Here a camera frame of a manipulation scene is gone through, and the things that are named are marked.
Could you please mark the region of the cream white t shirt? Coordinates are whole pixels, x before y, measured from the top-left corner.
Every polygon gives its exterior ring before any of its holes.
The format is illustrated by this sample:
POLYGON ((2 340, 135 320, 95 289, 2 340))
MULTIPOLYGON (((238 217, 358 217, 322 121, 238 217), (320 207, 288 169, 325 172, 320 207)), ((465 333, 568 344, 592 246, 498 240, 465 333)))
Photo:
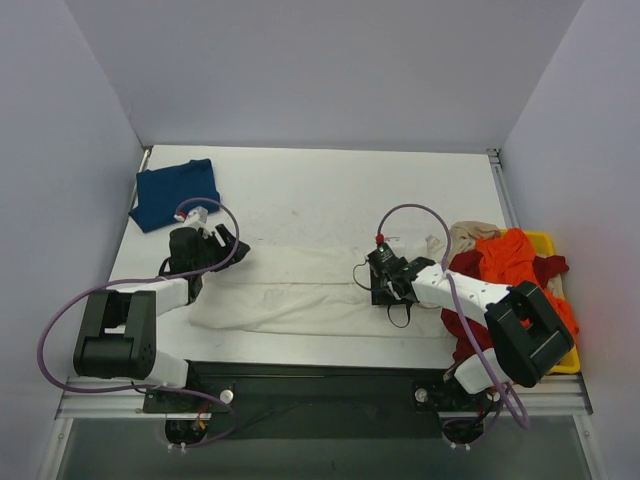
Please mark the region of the cream white t shirt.
POLYGON ((448 335, 433 306, 375 306, 362 289, 368 270, 355 247, 257 245, 203 278, 191 325, 254 333, 440 339, 448 335))

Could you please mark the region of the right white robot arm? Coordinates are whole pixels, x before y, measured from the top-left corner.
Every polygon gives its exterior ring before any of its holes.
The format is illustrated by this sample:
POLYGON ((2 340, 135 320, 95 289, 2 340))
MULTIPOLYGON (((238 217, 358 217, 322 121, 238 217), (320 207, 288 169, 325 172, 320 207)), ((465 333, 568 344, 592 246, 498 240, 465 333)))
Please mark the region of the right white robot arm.
POLYGON ((424 257, 409 262, 386 243, 367 261, 378 285, 394 300, 435 305, 487 328, 492 346, 462 361, 443 383, 444 399, 455 408, 467 407, 499 384, 534 387, 574 347, 564 322, 532 282, 487 283, 424 257))

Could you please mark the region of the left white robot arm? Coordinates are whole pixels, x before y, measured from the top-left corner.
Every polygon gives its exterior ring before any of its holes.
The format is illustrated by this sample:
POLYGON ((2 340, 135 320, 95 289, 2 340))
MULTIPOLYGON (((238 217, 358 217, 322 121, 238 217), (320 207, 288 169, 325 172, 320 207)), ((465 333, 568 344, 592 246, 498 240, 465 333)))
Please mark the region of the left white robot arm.
POLYGON ((73 355, 75 372, 166 386, 166 398, 177 410, 195 409, 203 389, 189 378, 186 360, 158 350, 157 320, 193 304, 203 289, 204 274, 226 269, 250 251, 222 224, 213 232, 204 227, 171 231, 159 281, 88 296, 73 355))

